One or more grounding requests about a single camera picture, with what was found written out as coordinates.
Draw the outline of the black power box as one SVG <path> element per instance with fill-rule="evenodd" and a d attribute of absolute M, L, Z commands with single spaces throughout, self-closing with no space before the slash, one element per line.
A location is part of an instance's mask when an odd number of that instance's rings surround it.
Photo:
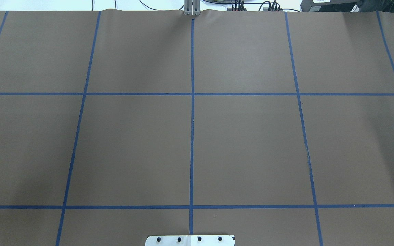
<path fill-rule="evenodd" d="M 302 12 L 351 12 L 359 0 L 302 0 Z"/>

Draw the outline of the aluminium frame post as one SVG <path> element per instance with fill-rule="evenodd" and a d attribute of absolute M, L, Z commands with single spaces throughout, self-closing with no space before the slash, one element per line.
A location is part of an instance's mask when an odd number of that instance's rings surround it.
<path fill-rule="evenodd" d="M 185 16 L 199 16 L 201 14 L 200 0 L 184 0 Z"/>

